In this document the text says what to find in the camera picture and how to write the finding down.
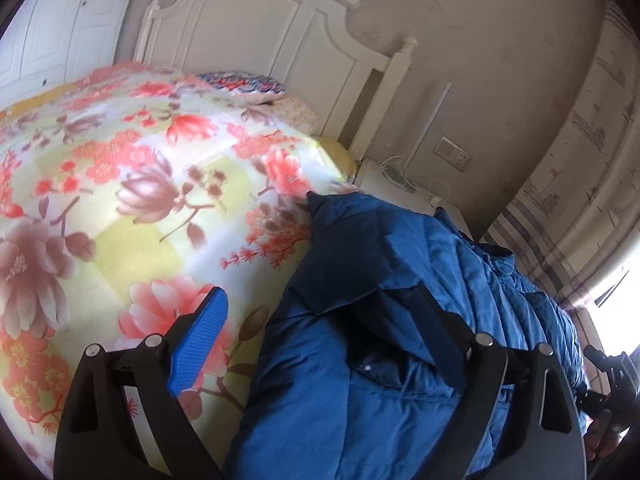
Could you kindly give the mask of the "person's right hand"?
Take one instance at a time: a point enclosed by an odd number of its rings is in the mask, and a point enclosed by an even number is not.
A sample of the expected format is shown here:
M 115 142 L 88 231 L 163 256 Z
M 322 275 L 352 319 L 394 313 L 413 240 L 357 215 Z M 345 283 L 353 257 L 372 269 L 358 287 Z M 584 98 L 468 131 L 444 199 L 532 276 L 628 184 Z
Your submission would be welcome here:
M 597 419 L 593 419 L 584 435 L 586 461 L 609 456 L 620 444 L 620 436 L 610 428 L 613 414 L 603 410 Z

